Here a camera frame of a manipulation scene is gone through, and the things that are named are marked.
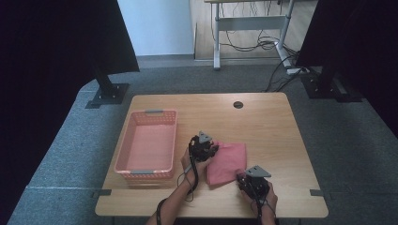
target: metal stand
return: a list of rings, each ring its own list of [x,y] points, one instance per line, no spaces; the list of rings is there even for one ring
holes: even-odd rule
[[[220,3],[216,3],[215,33],[214,33],[214,69],[218,70],[220,64],[220,31],[237,30],[280,30],[280,41],[275,42],[283,65],[285,68],[291,68],[292,65],[287,59],[289,56],[283,48],[287,28],[292,16],[295,0],[290,0],[289,9],[285,16],[267,16],[267,17],[244,17],[244,18],[220,18]]]
[[[301,78],[301,82],[309,98],[334,98],[338,102],[362,102],[363,96],[345,82],[342,78],[333,79],[327,87],[319,86],[319,80],[308,77]]]
[[[87,102],[86,109],[98,109],[101,105],[115,105],[121,104],[123,98],[129,88],[128,83],[115,83],[109,80],[106,74],[100,71],[95,60],[90,59],[92,71],[94,71],[97,82],[99,83],[99,90],[94,98]]]

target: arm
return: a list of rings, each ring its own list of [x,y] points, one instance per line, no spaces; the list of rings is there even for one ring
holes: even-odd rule
[[[210,163],[211,158],[205,162],[196,163],[196,169],[198,175],[200,176],[204,171],[206,166]],[[181,159],[181,164],[183,169],[187,169],[190,165],[188,150],[185,151],[184,157]],[[181,204],[187,197],[188,191],[193,185],[195,176],[192,170],[189,170],[185,174],[185,178],[182,183],[173,191],[173,193],[167,198],[161,207],[161,225],[173,224],[176,220],[176,216],[179,212]],[[146,224],[157,224],[156,212],[152,215]]]
[[[269,192],[266,197],[268,204],[264,204],[261,208],[262,218],[261,223],[263,225],[275,225],[275,210],[276,210],[276,202],[278,201],[278,196],[275,195],[273,190],[272,183],[268,182],[269,185]],[[253,199],[251,199],[245,191],[240,191],[243,195],[243,198],[246,202],[250,203],[250,207],[254,212],[254,215],[257,217],[257,205]]]

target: desk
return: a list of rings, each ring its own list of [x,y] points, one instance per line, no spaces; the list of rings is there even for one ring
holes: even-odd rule
[[[243,108],[234,108],[236,101],[241,101]],[[222,142],[246,143],[248,168],[259,165],[272,174],[268,180],[279,197],[278,218],[324,218],[328,215],[324,198],[310,193],[310,189],[319,189],[319,185],[285,94],[136,96],[128,115],[147,109],[177,110],[175,175],[159,187],[129,186],[113,171],[121,144],[119,139],[102,188],[110,189],[111,193],[99,196],[98,215],[151,216],[158,202],[175,189],[177,177],[182,173],[179,159],[199,130]],[[235,182],[210,188],[204,178],[201,177],[194,191],[193,202],[184,202],[179,217],[253,218]]]
[[[291,68],[289,54],[284,50],[283,44],[289,27],[295,0],[290,0],[285,16],[220,18],[220,4],[238,2],[259,2],[259,0],[205,0],[205,3],[216,4],[216,16],[214,18],[214,69],[220,69],[220,31],[237,30],[280,30],[280,40],[275,42],[276,50],[285,68]]]

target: black cable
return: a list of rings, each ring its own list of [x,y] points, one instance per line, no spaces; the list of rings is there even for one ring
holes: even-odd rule
[[[273,208],[271,207],[271,205],[269,205],[269,203],[268,203],[267,200],[264,200],[263,205],[264,205],[264,203],[267,203],[267,206],[269,207],[269,209],[270,209],[270,210],[272,211],[272,213],[274,214],[274,217],[276,217],[275,209],[273,209]]]
[[[290,55],[295,55],[295,57],[299,57],[299,51],[294,51],[287,47],[287,45],[283,45],[283,48],[290,54]]]
[[[288,81],[289,80],[289,78],[286,78],[286,77],[281,77],[278,81],[276,81],[276,82],[272,82],[271,84],[275,84],[275,83],[280,83],[280,82],[286,82],[286,81]]]
[[[263,3],[264,3],[264,11],[266,12],[267,11],[266,1],[263,1]]]
[[[158,225],[161,225],[161,206],[166,200],[167,199],[163,199],[161,202],[159,202],[158,208],[156,209],[156,224]]]
[[[250,190],[252,192],[252,195],[254,196],[255,205],[257,206],[257,223],[258,223],[258,225],[261,225],[261,223],[262,223],[261,222],[261,217],[263,216],[263,213],[261,212],[262,205],[261,205],[260,200],[259,200],[259,198],[257,196],[257,193],[255,193],[254,188],[253,188],[251,183],[249,183],[249,188],[250,188]]]
[[[290,82],[292,82],[293,80],[295,80],[297,78],[297,76],[299,75],[299,73],[303,70],[303,68],[300,68],[297,72],[295,72],[295,74],[292,75],[292,77],[287,80],[286,82],[281,83],[277,89],[275,89],[274,92],[279,92],[281,91],[285,86],[287,86]]]
[[[186,174],[185,174],[185,173],[182,173],[182,174],[180,174],[180,175],[178,176],[178,178],[176,179],[176,186],[177,186],[177,187],[179,186],[179,178],[181,178],[182,175],[186,175]],[[192,184],[191,184],[190,180],[187,179],[187,181],[188,181],[188,183],[190,184],[190,187],[191,187],[192,197],[191,197],[190,200],[185,200],[185,201],[190,203],[190,202],[193,201],[193,190],[192,190]]]
[[[271,1],[269,1],[268,14],[269,14],[269,9],[270,9],[270,3],[271,3]],[[212,4],[210,4],[210,5],[211,5],[210,17],[211,17],[211,20],[212,20],[212,19],[213,19],[213,5],[212,5]],[[251,7],[252,7],[252,12],[253,12],[253,14],[256,14],[256,10],[257,10],[257,9],[254,10],[254,9],[253,9],[253,5],[251,5]],[[223,11],[223,4],[221,5],[221,9],[222,9],[222,16],[225,18],[224,11]],[[215,41],[213,23],[211,22],[210,24],[211,24],[211,35],[213,36],[213,40]],[[275,46],[276,46],[275,42],[279,42],[279,41],[280,41],[280,40],[279,40],[278,38],[276,38],[276,37],[271,37],[271,36],[264,36],[264,37],[261,37],[261,34],[264,32],[264,30],[261,30],[261,32],[260,32],[260,34],[258,35],[258,38],[257,38],[257,45],[251,46],[251,47],[239,47],[239,46],[234,45],[234,44],[232,43],[232,41],[231,41],[231,38],[229,37],[229,34],[234,34],[235,32],[236,32],[236,31],[234,31],[234,32],[225,31],[225,34],[226,34],[226,36],[227,36],[227,38],[228,38],[228,41],[229,41],[229,44],[225,44],[225,43],[219,43],[219,44],[220,44],[220,45],[223,45],[223,46],[232,47],[232,48],[234,48],[235,50],[237,50],[237,51],[239,51],[239,52],[250,52],[250,51],[255,50],[255,49],[258,48],[258,47],[261,47],[261,48],[264,49],[264,50],[272,50],[272,49],[274,49]],[[272,40],[262,40],[263,38],[271,38],[271,39],[274,39],[275,41],[272,41]],[[286,49],[286,51],[287,51],[290,55],[292,55],[292,54],[297,54],[296,51],[294,51],[294,50],[288,48],[285,44],[283,45],[283,47]]]
[[[251,12],[253,13],[253,16],[257,16],[257,12],[258,12],[257,4],[255,2],[251,2],[250,7],[251,7]]]
[[[188,194],[193,193],[193,191],[198,186],[198,181],[199,181],[198,171],[196,170],[195,158],[192,155],[192,142],[193,142],[193,138],[191,138],[191,141],[188,144],[188,151],[190,153],[190,162],[191,162],[191,166],[192,166],[192,169],[193,169],[193,173],[195,175],[195,182],[193,183],[193,187],[191,187],[191,190],[188,191]]]
[[[283,0],[280,0],[281,1],[281,3],[280,3],[280,5],[281,5],[281,10],[279,11],[279,15],[282,15],[282,5],[283,5]]]
[[[291,57],[292,57],[292,55],[289,55],[289,56],[285,57],[284,60],[282,60],[281,63],[279,63],[278,66],[273,70],[273,72],[272,72],[272,74],[271,74],[271,76],[270,76],[270,78],[269,78],[269,82],[268,82],[267,88],[266,88],[263,92],[267,92],[267,91],[269,90],[269,88],[270,88],[270,86],[271,86],[271,83],[272,83],[273,76],[275,75],[275,72],[278,70],[278,67],[280,67],[281,64],[282,64],[285,60],[287,60],[287,59],[289,59],[289,58],[291,58]]]
[[[243,7],[242,7],[242,16],[245,14],[245,3],[243,3]]]
[[[269,10],[271,9],[271,2],[272,0],[269,0],[267,16],[269,16]]]
[[[235,9],[237,9],[237,6],[239,6],[239,3],[237,3],[237,5],[232,10],[232,17],[235,17]]]

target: basket handle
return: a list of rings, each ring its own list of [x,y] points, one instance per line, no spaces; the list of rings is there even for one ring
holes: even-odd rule
[[[151,113],[163,113],[163,110],[145,110],[145,113],[151,114]]]
[[[154,171],[130,171],[130,174],[154,174]]]

